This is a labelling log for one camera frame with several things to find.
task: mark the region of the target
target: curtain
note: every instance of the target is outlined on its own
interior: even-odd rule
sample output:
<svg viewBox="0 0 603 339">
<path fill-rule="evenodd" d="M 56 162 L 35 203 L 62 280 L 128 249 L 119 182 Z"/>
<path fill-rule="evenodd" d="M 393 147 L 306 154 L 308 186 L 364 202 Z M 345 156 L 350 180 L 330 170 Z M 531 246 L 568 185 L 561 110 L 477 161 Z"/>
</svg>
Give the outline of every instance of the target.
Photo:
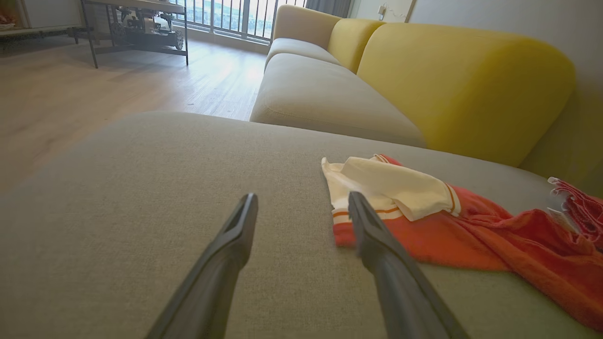
<svg viewBox="0 0 603 339">
<path fill-rule="evenodd" d="M 308 0 L 306 8 L 339 17 L 347 17 L 351 1 L 352 0 Z"/>
</svg>

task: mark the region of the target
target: gray fabric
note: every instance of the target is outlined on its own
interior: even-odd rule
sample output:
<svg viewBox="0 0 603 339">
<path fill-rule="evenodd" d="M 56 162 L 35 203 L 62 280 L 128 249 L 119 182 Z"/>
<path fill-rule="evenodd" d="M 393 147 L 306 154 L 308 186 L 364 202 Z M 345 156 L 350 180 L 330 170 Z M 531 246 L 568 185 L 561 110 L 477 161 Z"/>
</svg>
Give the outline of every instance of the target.
<svg viewBox="0 0 603 339">
<path fill-rule="evenodd" d="M 272 42 L 270 51 L 268 51 L 268 56 L 266 57 L 265 67 L 268 66 L 268 62 L 272 57 L 280 53 L 302 55 L 304 57 L 322 60 L 341 66 L 334 56 L 318 45 L 301 40 L 280 37 Z"/>
<path fill-rule="evenodd" d="M 339 17 L 347 17 L 351 0 L 308 0 L 306 8 Z"/>
<path fill-rule="evenodd" d="M 294 54 L 272 58 L 250 120 L 425 147 L 418 128 L 354 73 Z"/>
<path fill-rule="evenodd" d="M 448 153 L 190 113 L 129 116 L 0 197 L 0 338 L 142 338 L 247 192 L 254 246 L 227 338 L 385 338 L 373 278 L 333 244 L 320 159 L 392 156 L 493 199 L 545 208 L 550 186 Z M 509 273 L 422 265 L 474 338 L 588 338 Z"/>
</svg>

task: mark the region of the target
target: black metal table leg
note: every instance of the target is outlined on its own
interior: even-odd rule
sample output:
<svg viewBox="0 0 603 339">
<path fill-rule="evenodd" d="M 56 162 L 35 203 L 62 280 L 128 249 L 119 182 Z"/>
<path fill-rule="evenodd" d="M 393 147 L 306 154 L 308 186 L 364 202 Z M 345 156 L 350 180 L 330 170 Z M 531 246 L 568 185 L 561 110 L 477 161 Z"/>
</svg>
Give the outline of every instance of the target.
<svg viewBox="0 0 603 339">
<path fill-rule="evenodd" d="M 94 60 L 94 67 L 98 68 L 98 63 L 96 62 L 96 53 L 94 53 L 94 46 L 92 46 L 92 36 L 90 35 L 90 25 L 88 24 L 88 16 L 86 15 L 86 0 L 80 0 L 81 2 L 81 11 L 84 14 L 84 22 L 86 23 L 86 31 L 88 32 L 88 42 L 90 43 L 90 51 L 92 52 L 92 60 Z"/>
<path fill-rule="evenodd" d="M 188 66 L 188 25 L 186 24 L 186 3 L 185 3 L 185 47 L 186 47 L 186 66 Z"/>
<path fill-rule="evenodd" d="M 111 17 L 109 16 L 109 5 L 105 5 L 105 11 L 107 11 L 107 23 L 109 24 L 109 34 L 111 34 L 111 46 L 115 46 L 115 39 L 113 38 L 113 30 L 111 29 Z"/>
</svg>

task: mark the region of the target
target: sofa armrest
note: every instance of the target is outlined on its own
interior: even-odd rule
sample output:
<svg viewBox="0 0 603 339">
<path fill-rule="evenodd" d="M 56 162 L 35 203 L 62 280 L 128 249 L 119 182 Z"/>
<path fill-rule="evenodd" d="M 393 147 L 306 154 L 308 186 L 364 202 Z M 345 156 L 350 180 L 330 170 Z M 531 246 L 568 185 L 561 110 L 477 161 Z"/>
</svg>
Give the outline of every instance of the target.
<svg viewBox="0 0 603 339">
<path fill-rule="evenodd" d="M 286 37 L 313 43 L 324 49 L 340 17 L 293 5 L 282 5 L 276 13 L 274 39 Z"/>
</svg>

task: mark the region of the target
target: red fabric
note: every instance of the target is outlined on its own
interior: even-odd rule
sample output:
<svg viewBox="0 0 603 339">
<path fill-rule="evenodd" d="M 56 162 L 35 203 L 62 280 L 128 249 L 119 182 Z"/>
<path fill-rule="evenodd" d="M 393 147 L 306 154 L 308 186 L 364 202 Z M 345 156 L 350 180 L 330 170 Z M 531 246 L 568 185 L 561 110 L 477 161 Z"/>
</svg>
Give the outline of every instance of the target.
<svg viewBox="0 0 603 339">
<path fill-rule="evenodd" d="M 562 204 L 563 211 L 580 228 L 580 232 L 589 240 L 603 249 L 603 201 L 586 195 L 576 187 L 563 180 L 553 181 L 554 193 L 566 193 L 566 201 Z"/>
<path fill-rule="evenodd" d="M 583 236 L 534 209 L 512 216 L 466 189 L 454 187 L 459 217 L 439 212 L 414 222 L 384 220 L 419 261 L 477 270 L 513 271 L 586 326 L 603 331 L 603 254 Z M 354 246 L 351 223 L 333 226 L 338 246 Z"/>
</svg>

